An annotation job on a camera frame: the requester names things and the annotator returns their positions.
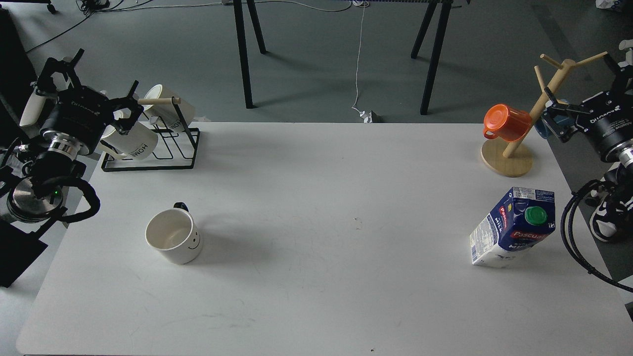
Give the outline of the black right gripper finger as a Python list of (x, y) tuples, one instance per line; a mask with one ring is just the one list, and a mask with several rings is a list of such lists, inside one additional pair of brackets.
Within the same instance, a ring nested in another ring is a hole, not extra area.
[(541, 114), (541, 137), (547, 139), (555, 135), (561, 142), (570, 140), (576, 132), (591, 135), (590, 128), (584, 128), (577, 124), (579, 117), (590, 116), (590, 110), (584, 109), (584, 104), (590, 98), (584, 99), (581, 104), (569, 104), (567, 101), (559, 103), (549, 88), (544, 88), (544, 93), (549, 97), (545, 104), (545, 110)]
[(604, 63), (613, 73), (614, 79), (607, 91), (613, 97), (632, 98), (633, 59), (631, 53), (625, 54), (625, 61), (616, 62), (610, 54), (603, 56)]

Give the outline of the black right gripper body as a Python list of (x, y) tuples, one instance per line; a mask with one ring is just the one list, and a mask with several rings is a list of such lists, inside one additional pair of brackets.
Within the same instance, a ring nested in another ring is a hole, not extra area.
[(632, 106), (630, 94), (599, 92), (584, 100), (590, 110), (586, 135), (602, 162), (625, 164), (632, 159)]

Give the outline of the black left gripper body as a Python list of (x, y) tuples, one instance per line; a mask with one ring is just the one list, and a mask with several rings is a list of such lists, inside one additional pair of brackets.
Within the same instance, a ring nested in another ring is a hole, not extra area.
[(81, 144), (79, 155), (90, 155), (112, 121), (108, 100), (106, 95), (89, 87), (59, 91), (54, 109), (40, 134), (49, 141), (53, 133), (74, 137)]

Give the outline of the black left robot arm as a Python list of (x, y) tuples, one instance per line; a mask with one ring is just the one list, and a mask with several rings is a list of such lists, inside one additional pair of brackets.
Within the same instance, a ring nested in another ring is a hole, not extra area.
[(38, 136), (16, 139), (1, 160), (1, 285), (9, 288), (47, 248), (41, 237), (56, 222), (76, 223), (99, 211), (101, 202), (77, 156), (95, 151), (107, 126), (127, 135), (144, 108), (134, 81), (124, 97), (84, 86), (73, 58), (49, 58), (31, 86), (20, 126), (38, 120), (45, 100), (55, 106)]

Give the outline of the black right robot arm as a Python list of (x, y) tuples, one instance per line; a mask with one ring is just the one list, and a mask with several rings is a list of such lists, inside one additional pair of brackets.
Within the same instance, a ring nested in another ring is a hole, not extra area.
[(558, 103), (552, 90), (545, 87), (548, 102), (537, 128), (542, 137), (554, 135), (561, 142), (576, 133), (585, 135), (602, 162), (617, 165), (617, 171), (608, 174), (599, 187), (620, 202), (632, 197), (632, 64), (617, 63), (609, 54), (604, 62), (614, 74), (611, 88), (581, 104)]

